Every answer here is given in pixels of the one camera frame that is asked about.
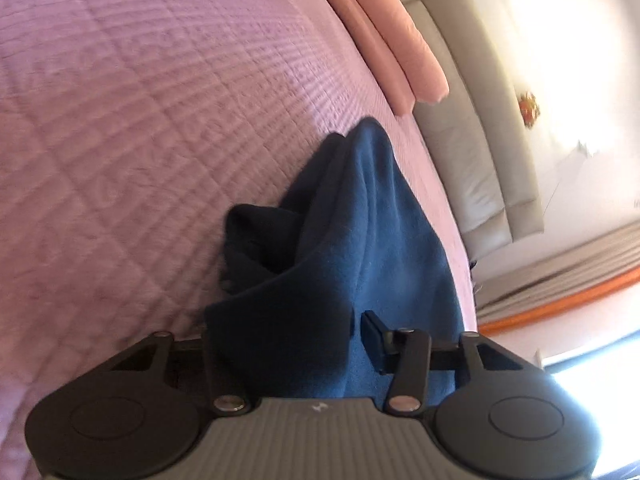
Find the navy track pants white stripes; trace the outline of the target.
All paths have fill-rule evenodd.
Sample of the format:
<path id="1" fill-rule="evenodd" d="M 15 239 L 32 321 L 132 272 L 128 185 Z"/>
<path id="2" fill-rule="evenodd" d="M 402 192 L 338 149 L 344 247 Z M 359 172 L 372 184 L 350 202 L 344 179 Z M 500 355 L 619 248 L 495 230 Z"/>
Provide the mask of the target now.
<path id="1" fill-rule="evenodd" d="M 373 118 L 327 136 L 276 206 L 233 206 L 222 252 L 226 298 L 204 318 L 233 394 L 382 403 L 364 312 L 439 340 L 462 331 L 442 242 Z"/>

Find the beige curtain orange trim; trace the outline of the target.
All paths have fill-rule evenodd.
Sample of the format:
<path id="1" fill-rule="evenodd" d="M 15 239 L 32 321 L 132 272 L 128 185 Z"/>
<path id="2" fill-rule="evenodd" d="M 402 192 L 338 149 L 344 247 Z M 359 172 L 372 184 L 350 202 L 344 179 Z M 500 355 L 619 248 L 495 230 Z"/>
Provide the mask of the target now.
<path id="1" fill-rule="evenodd" d="M 495 335 L 588 306 L 639 283 L 639 223 L 478 284 L 480 332 Z"/>

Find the beige padded headboard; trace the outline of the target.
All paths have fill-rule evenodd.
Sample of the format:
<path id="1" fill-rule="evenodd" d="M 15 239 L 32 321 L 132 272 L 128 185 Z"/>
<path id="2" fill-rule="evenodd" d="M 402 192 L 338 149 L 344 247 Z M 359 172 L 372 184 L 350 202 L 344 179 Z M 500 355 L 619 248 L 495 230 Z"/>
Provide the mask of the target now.
<path id="1" fill-rule="evenodd" d="M 542 232 L 538 181 L 514 85 L 474 1 L 400 1 L 448 80 L 448 96 L 417 105 L 413 117 L 469 258 Z"/>

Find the salmon pink pillow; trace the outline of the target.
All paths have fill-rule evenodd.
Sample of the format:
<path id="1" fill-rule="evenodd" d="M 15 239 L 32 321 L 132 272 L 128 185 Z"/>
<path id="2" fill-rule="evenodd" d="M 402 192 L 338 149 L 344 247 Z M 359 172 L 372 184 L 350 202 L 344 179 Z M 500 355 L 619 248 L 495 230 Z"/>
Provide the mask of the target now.
<path id="1" fill-rule="evenodd" d="M 395 55 L 357 0 L 328 0 L 396 116 L 409 114 L 416 98 Z"/>
<path id="2" fill-rule="evenodd" d="M 356 0 L 390 48 L 419 102 L 449 94 L 445 72 L 400 0 Z"/>

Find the pink quilted bedspread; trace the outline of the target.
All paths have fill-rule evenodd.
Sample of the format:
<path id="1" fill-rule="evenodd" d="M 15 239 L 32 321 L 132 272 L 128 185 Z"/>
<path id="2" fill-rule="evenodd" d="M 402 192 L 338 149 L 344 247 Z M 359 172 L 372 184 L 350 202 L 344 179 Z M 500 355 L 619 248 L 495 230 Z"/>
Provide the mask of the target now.
<path id="1" fill-rule="evenodd" d="M 326 0 L 1 0 L 1 474 L 25 420 L 221 296 L 224 216 L 271 205 L 330 132 L 371 116 L 442 244 L 469 261 L 416 121 L 396 116 Z"/>

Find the orange wall ornament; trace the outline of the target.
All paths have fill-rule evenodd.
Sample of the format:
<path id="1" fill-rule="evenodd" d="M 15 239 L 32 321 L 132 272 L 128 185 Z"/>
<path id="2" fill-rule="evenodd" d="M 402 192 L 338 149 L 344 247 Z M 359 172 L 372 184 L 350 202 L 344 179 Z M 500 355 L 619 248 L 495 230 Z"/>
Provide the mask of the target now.
<path id="1" fill-rule="evenodd" d="M 540 117 L 540 108 L 536 100 L 536 96 L 532 92 L 524 92 L 518 96 L 518 107 L 524 125 L 527 129 L 533 129 L 538 118 Z"/>

